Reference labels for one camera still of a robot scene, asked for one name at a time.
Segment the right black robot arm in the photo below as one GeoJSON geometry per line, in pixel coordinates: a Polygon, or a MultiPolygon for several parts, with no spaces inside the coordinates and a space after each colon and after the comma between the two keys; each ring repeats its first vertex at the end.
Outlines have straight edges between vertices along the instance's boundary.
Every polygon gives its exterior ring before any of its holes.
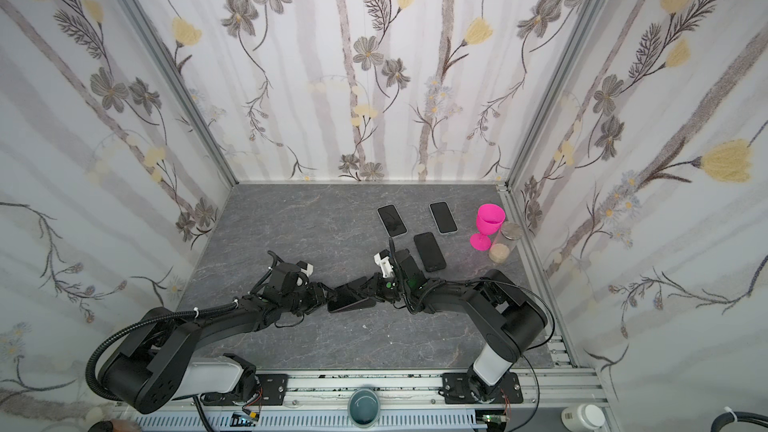
{"type": "Polygon", "coordinates": [[[387,249],[374,256],[383,283],[375,302],[400,302],[411,314],[466,314],[485,345],[463,375],[462,383],[445,385],[448,400],[490,403],[502,379],[549,325],[548,309],[532,291],[513,283],[497,269],[466,281],[428,279],[407,250],[387,249]]]}

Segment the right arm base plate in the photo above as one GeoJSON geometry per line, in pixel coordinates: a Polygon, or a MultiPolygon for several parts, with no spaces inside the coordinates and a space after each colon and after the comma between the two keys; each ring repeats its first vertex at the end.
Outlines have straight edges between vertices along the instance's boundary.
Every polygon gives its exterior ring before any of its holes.
{"type": "Polygon", "coordinates": [[[518,376],[505,373],[500,381],[489,386],[478,376],[465,373],[444,373],[438,394],[446,404],[522,404],[524,399],[518,376]]]}

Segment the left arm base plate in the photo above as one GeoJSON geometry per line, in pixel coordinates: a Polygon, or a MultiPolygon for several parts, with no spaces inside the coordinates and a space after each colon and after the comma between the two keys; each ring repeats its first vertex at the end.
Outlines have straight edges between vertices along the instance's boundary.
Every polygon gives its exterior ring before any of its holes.
{"type": "Polygon", "coordinates": [[[281,406],[287,392],[287,374],[245,374],[229,392],[202,395],[205,406],[281,406]]]}

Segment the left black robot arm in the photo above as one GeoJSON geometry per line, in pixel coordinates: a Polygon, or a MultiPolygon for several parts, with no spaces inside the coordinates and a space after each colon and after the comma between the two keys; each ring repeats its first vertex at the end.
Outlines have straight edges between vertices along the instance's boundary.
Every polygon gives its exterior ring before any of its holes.
{"type": "Polygon", "coordinates": [[[177,394],[197,349],[275,326],[285,314],[303,318],[337,297],[310,280],[305,263],[269,255],[272,264],[247,294],[197,310],[158,307],[105,339],[86,363],[90,390],[143,414],[154,412],[177,394]]]}

